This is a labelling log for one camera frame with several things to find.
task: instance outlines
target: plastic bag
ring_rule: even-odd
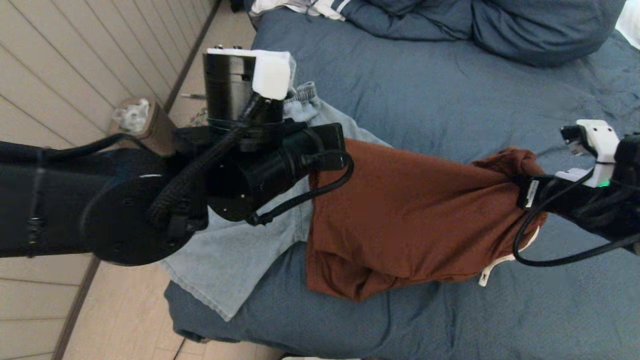
[[[113,120],[120,124],[120,128],[127,132],[139,133],[147,124],[149,101],[142,98],[140,103],[127,106],[126,109],[117,108],[113,112]]]

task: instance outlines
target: cloth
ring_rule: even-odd
[[[543,174],[531,151],[513,148],[473,165],[358,141],[347,151],[351,179],[314,199],[307,286],[355,301],[398,286],[464,281],[510,255],[525,215],[511,178]],[[312,183],[332,183],[336,173],[320,172]]]
[[[273,3],[286,1],[257,0],[253,6],[271,9]],[[346,19],[377,37],[473,39],[493,54],[548,67],[599,49],[624,5],[625,0],[318,0],[311,7],[286,6],[298,12],[311,8],[314,15],[321,13],[330,19]],[[619,28],[629,35],[630,26]]]
[[[401,40],[464,40],[472,36],[471,0],[427,0],[389,4],[334,0],[332,8],[377,37]]]
[[[474,42],[505,58],[556,66],[609,38],[625,0],[473,0]]]
[[[386,145],[355,121],[326,104],[313,83],[301,85],[285,101],[284,117],[309,126],[338,122],[345,137]],[[309,191],[308,178],[266,204],[259,213]],[[275,259],[293,243],[306,241],[313,206],[310,201],[276,217],[267,226],[229,222],[209,210],[209,226],[176,253],[161,261],[172,281],[231,320]]]
[[[251,5],[249,16],[257,20],[263,13],[279,7],[287,7],[295,12],[311,16],[324,15],[331,20],[343,20],[344,16],[331,9],[333,0],[255,0]]]

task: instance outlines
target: white paneled wall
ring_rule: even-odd
[[[80,145],[128,97],[163,104],[214,1],[0,0],[0,140]]]
[[[124,99],[164,104],[215,2],[0,0],[0,141],[82,145]],[[51,359],[90,260],[0,259],[0,360]]]

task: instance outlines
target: bed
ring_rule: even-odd
[[[517,146],[548,172],[587,167],[558,129],[602,119],[640,130],[640,54],[617,31],[593,54],[531,67],[471,41],[372,36],[349,22],[265,13],[253,47],[290,51],[296,82],[394,147],[470,163]],[[550,259],[603,239],[551,216],[527,256]],[[640,261],[617,250],[557,268],[515,262],[476,281],[430,282],[361,303],[305,286],[305,244],[278,258],[225,322],[171,283],[174,329],[193,339],[252,341],[296,354],[382,359],[638,359]]]

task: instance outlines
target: brown shirt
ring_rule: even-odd
[[[543,173],[531,151],[513,148],[472,165],[356,140],[347,151],[352,178],[314,199],[307,286],[355,301],[405,284],[464,281],[510,254],[525,214],[510,178]],[[312,186],[341,174],[320,172]]]

